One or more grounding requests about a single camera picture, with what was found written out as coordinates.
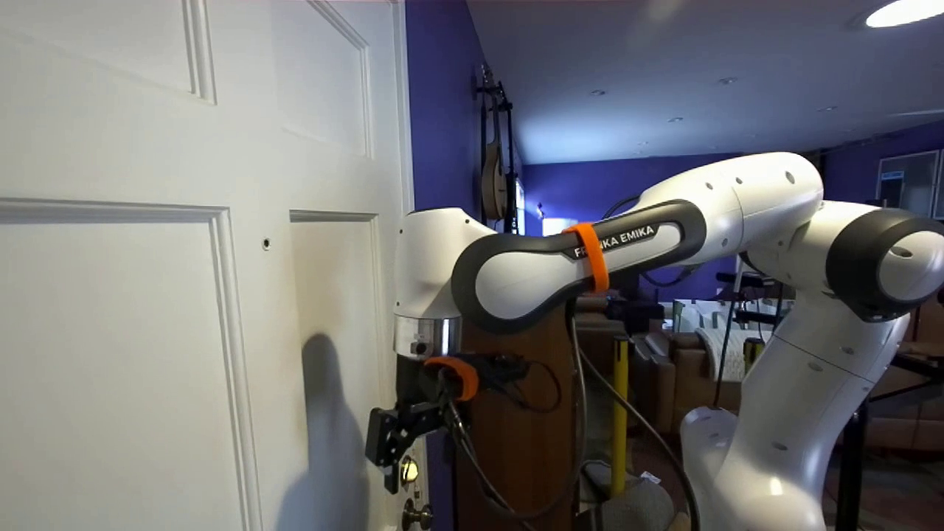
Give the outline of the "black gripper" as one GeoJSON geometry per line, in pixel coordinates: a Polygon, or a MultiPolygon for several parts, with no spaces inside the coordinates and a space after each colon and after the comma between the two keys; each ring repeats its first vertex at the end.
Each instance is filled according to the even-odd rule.
{"type": "Polygon", "coordinates": [[[401,486],[406,449],[446,426],[446,405],[462,390],[451,358],[395,362],[395,405],[370,411],[367,459],[380,470],[383,490],[401,486]]]}

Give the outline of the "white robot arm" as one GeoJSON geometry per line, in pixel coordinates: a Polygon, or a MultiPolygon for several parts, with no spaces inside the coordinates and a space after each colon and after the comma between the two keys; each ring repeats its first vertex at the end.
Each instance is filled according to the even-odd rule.
{"type": "Polygon", "coordinates": [[[414,440],[462,427],[486,362],[467,321],[517,333],[622,277],[719,256],[788,293],[741,384],[741,408],[682,418],[675,467],[693,531],[825,531],[825,459],[889,372],[909,316],[944,284],[944,234],[893,207],[828,200],[799,153],[716,159],[648,187],[635,207],[554,235],[498,234],[457,207],[395,234],[395,405],[370,414],[367,459],[401,485],[414,440]]]}

